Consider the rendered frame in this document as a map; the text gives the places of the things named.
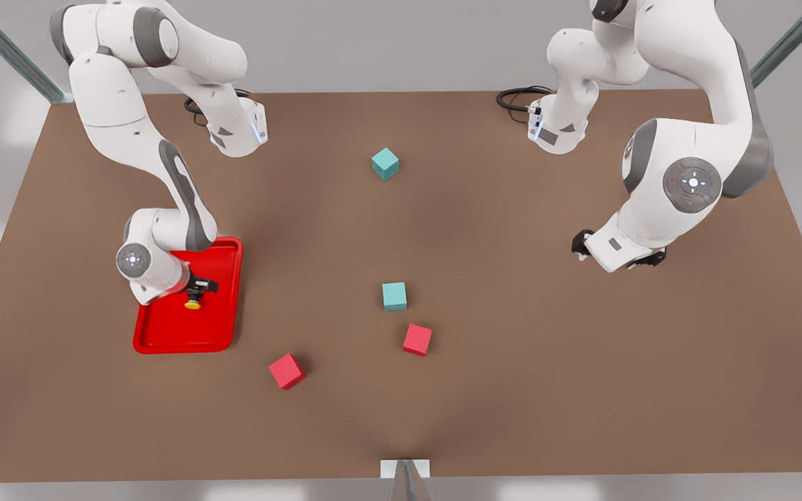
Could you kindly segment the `red cube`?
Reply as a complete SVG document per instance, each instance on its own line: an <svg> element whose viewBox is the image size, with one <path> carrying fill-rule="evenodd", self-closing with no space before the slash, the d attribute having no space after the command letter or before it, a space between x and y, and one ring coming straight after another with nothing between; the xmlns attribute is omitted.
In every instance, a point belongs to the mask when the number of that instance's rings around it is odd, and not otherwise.
<svg viewBox="0 0 802 501"><path fill-rule="evenodd" d="M306 373L303 371L298 358L292 353L281 356L268 365L268 368L281 390L289 390L306 378Z"/></svg>
<svg viewBox="0 0 802 501"><path fill-rule="evenodd" d="M405 333L403 349L405 352L426 356L432 339L432 329L417 324L410 324Z"/></svg>

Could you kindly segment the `red tray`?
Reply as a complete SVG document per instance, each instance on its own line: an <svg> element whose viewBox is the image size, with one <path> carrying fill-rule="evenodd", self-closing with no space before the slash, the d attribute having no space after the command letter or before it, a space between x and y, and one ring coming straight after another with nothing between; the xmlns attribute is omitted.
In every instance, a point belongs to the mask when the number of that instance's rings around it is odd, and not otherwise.
<svg viewBox="0 0 802 501"><path fill-rule="evenodd" d="M219 283L219 291L206 292L201 308L188 310L182 292L141 305L134 333L134 348L142 354L217 352L233 340L243 243L236 237L219 237L203 253L173 251L194 273Z"/></svg>

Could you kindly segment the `silver frame post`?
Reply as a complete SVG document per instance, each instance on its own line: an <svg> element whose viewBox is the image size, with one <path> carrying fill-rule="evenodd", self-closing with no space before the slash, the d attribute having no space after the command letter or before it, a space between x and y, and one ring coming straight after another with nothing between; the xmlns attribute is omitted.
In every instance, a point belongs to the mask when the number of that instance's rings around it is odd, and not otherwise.
<svg viewBox="0 0 802 501"><path fill-rule="evenodd" d="M757 88L802 44L802 16L786 31L782 37L751 68L749 76L752 85Z"/></svg>
<svg viewBox="0 0 802 501"><path fill-rule="evenodd" d="M72 104L71 94L66 94L49 79L25 53L14 44L8 35L0 29L0 57L11 66L19 76L33 86L50 104Z"/></svg>
<svg viewBox="0 0 802 501"><path fill-rule="evenodd" d="M381 479L393 479L391 501L432 501L423 481L430 476L429 459L381 460Z"/></svg>

